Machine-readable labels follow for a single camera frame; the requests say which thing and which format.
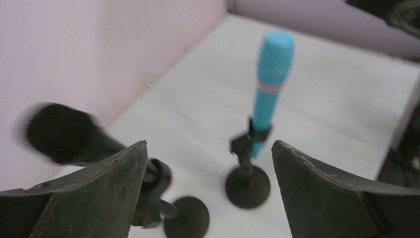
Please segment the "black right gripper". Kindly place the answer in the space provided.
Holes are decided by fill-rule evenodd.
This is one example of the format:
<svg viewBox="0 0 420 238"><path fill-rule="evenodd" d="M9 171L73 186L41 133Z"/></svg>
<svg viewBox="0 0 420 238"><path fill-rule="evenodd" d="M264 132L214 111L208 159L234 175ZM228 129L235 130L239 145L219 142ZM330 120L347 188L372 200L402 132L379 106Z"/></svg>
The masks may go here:
<svg viewBox="0 0 420 238"><path fill-rule="evenodd" d="M420 37L420 0L346 0L345 3L382 19L392 28Z"/></svg>

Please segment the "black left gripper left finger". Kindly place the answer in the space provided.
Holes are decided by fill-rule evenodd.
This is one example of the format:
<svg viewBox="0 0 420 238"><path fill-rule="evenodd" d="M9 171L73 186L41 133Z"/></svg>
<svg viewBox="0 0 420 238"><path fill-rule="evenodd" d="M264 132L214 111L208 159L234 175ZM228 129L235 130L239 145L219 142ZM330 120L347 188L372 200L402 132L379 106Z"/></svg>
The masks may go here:
<svg viewBox="0 0 420 238"><path fill-rule="evenodd" d="M2 191L1 237L128 237L147 160L139 141L66 176Z"/></svg>

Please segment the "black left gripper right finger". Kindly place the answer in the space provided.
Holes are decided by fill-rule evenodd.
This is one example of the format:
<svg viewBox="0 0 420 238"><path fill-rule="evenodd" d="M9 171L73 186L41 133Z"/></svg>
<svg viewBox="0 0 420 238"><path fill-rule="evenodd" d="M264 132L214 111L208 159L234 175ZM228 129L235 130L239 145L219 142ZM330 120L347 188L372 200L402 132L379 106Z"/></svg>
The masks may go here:
<svg viewBox="0 0 420 238"><path fill-rule="evenodd" d="M419 237L419 190L354 175L281 140L272 160L293 237Z"/></svg>

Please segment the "black microphone stand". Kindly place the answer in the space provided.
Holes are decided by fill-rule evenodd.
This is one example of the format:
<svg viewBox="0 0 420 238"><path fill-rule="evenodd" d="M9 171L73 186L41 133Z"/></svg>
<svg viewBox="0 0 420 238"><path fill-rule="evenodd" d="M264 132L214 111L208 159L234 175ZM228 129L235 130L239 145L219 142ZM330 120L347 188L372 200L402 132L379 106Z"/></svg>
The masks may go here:
<svg viewBox="0 0 420 238"><path fill-rule="evenodd" d="M163 225L167 238L203 238L210 225L207 206L193 196L173 203L163 200L171 183L170 167L156 158L149 159L131 225L143 229Z"/></svg>
<svg viewBox="0 0 420 238"><path fill-rule="evenodd" d="M237 157L225 181L225 194L229 201L241 209L255 209L263 205L270 195L271 184L266 172L252 162L257 158L271 134L272 125L256 129L249 118L248 129L230 139L229 151Z"/></svg>

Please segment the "black microphone orange tip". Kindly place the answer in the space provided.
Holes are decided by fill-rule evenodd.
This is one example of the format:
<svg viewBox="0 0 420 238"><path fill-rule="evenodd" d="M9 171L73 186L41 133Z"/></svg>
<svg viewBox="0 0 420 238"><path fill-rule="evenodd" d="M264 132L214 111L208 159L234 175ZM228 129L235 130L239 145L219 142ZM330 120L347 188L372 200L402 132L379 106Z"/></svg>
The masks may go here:
<svg viewBox="0 0 420 238"><path fill-rule="evenodd" d="M20 138L54 164L87 167L126 149L92 115L69 106L42 102L28 110Z"/></svg>

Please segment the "blue microphone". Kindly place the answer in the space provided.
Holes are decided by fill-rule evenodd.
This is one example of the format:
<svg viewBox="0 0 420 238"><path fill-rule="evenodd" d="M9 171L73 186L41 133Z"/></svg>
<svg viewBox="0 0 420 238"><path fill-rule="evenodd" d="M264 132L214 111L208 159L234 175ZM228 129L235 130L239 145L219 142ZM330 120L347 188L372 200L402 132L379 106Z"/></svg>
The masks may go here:
<svg viewBox="0 0 420 238"><path fill-rule="evenodd" d="M256 96L252 126L261 132L271 127L282 86L294 59L295 41L287 32L271 31L262 38L256 67Z"/></svg>

